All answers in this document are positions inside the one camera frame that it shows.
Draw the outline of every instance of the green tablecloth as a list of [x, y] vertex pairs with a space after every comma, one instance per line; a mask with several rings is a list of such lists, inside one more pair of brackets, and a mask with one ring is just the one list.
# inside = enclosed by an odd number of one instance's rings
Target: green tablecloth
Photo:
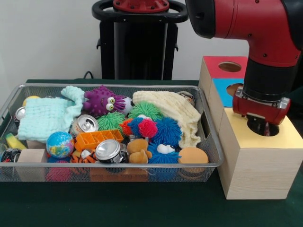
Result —
[[[184, 84], [197, 81], [29, 80]], [[303, 174], [287, 200], [227, 201], [219, 175], [206, 183], [1, 183], [1, 226], [302, 227]]]

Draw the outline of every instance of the white cloth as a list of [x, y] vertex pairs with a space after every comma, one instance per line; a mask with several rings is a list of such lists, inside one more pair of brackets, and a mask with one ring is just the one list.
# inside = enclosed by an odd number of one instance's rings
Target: white cloth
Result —
[[142, 101], [152, 103], [162, 114], [178, 122], [182, 131], [179, 141], [181, 148], [196, 147], [201, 141], [196, 136], [201, 114], [181, 95], [169, 91], [137, 91], [133, 95], [134, 104]]

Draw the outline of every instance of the circular hole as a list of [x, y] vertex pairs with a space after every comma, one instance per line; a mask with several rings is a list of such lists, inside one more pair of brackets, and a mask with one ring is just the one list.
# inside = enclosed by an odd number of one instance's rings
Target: circular hole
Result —
[[234, 96], [238, 87], [241, 87], [243, 86], [242, 83], [237, 83], [237, 84], [232, 84], [232, 85], [229, 85], [227, 88], [226, 88], [226, 91], [227, 93], [230, 95], [230, 96]]
[[276, 136], [279, 133], [279, 126], [270, 124], [264, 119], [248, 116], [247, 126], [254, 133], [260, 136]]
[[219, 68], [226, 72], [239, 72], [242, 69], [241, 65], [232, 61], [221, 62]]

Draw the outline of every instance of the red puffer ball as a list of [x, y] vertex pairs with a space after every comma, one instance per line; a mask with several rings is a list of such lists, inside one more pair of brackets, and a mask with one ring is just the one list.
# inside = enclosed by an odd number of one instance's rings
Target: red puffer ball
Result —
[[151, 119], [144, 119], [138, 126], [143, 137], [153, 138], [158, 133], [157, 124]]

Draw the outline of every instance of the green puffer ball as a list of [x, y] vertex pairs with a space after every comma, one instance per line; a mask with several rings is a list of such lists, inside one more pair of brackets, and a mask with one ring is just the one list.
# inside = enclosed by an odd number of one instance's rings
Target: green puffer ball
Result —
[[120, 124], [123, 123], [125, 116], [120, 112], [108, 113], [97, 119], [99, 131], [119, 129], [122, 132]]
[[161, 120], [163, 115], [158, 107], [148, 102], [140, 102], [136, 104], [129, 112], [128, 118], [136, 118], [139, 115], [150, 117], [153, 121]]

